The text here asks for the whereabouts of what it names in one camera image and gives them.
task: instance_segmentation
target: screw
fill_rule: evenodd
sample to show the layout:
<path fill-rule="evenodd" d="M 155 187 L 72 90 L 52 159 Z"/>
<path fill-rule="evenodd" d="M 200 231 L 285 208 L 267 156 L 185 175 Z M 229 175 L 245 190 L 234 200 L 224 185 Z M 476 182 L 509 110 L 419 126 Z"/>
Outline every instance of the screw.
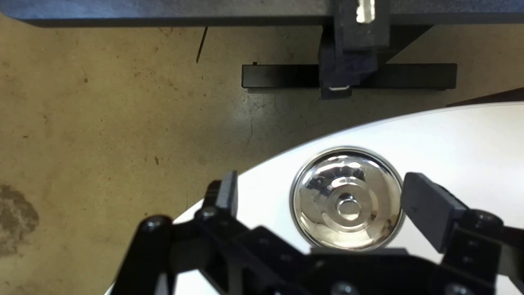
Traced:
<path fill-rule="evenodd" d="M 331 295 L 358 295 L 358 292 L 347 282 L 337 282 L 332 285 Z"/>
<path fill-rule="evenodd" d="M 154 233 L 162 225 L 170 225 L 170 223 L 172 223 L 172 220 L 168 216 L 155 215 L 155 216 L 146 218 L 142 221 L 141 228 L 142 228 L 144 233 Z"/>
<path fill-rule="evenodd" d="M 201 218 L 201 220 L 209 220 L 216 215 L 216 208 L 201 208 L 196 216 Z"/>
<path fill-rule="evenodd" d="M 473 295 L 473 292 L 460 284 L 447 284 L 445 295 Z"/>

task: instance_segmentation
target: stain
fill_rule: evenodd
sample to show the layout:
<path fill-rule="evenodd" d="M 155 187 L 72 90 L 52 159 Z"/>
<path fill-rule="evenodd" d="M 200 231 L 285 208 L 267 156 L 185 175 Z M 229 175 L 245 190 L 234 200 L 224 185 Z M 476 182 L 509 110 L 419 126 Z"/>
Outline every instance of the stain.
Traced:
<path fill-rule="evenodd" d="M 160 35 L 164 35 L 165 38 L 170 38 L 170 35 L 173 33 L 173 28 L 159 28 Z"/>
<path fill-rule="evenodd" d="M 24 195 L 0 185 L 0 257 L 18 254 L 18 246 L 37 225 L 37 212 Z"/>
<path fill-rule="evenodd" d="M 49 292 L 46 292 L 39 284 L 24 282 L 23 285 L 16 285 L 13 295 L 31 295 L 31 293 L 49 293 Z"/>
<path fill-rule="evenodd" d="M 52 105 L 47 100 L 42 100 L 42 120 L 44 120 L 44 135 L 46 138 L 54 136 L 54 126 L 52 126 Z"/>

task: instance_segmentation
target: brown surface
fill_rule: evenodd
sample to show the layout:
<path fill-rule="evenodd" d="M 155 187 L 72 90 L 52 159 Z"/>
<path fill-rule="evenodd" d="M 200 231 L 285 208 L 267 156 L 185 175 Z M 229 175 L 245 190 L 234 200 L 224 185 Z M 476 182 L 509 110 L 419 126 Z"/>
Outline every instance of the brown surface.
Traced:
<path fill-rule="evenodd" d="M 319 30 L 211 28 L 196 64 L 201 31 L 0 17 L 0 293 L 101 293 L 136 223 L 182 213 L 224 171 L 524 80 L 522 26 L 460 26 L 434 28 L 398 57 L 460 62 L 457 90 L 247 94 L 242 62 L 313 62 Z"/>

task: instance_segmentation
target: reflective metal hub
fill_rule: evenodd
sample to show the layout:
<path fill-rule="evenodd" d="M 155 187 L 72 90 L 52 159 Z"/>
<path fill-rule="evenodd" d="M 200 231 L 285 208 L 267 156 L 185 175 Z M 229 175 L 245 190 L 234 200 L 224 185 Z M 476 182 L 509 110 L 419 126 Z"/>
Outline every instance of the reflective metal hub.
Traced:
<path fill-rule="evenodd" d="M 299 231 L 329 248 L 383 246 L 401 223 L 401 180 L 380 156 L 344 148 L 304 166 L 291 189 Z"/>

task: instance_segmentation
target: black metal bracket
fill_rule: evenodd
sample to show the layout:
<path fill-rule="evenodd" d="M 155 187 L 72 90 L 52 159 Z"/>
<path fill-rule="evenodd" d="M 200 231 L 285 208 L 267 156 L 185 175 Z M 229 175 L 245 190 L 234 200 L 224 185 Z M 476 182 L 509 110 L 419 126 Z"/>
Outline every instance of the black metal bracket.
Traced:
<path fill-rule="evenodd" d="M 332 31 L 339 53 L 389 44 L 389 0 L 332 0 Z"/>
<path fill-rule="evenodd" d="M 498 274 L 509 275 L 524 290 L 524 231 L 504 226 L 486 212 L 468 210 L 422 174 L 406 175 L 403 207 L 422 234 L 444 251 L 440 264 L 398 249 L 303 256 L 268 230 L 247 230 L 231 215 L 232 180 L 234 174 L 226 177 L 222 190 L 211 185 L 204 205 L 188 223 L 172 225 L 167 216 L 144 220 L 111 295 L 170 295 L 177 275 L 190 269 L 198 269 L 219 293 L 229 295 L 489 295 Z M 430 210 L 437 213 L 421 220 Z"/>
<path fill-rule="evenodd" d="M 353 89 L 453 89 L 457 64 L 386 64 L 429 28 L 391 26 L 386 38 L 389 46 L 344 51 L 349 44 L 340 46 L 342 41 L 337 43 L 334 38 L 337 35 L 334 28 L 324 26 L 319 64 L 244 64 L 242 87 L 247 90 L 321 89 L 322 98 L 345 98 Z"/>

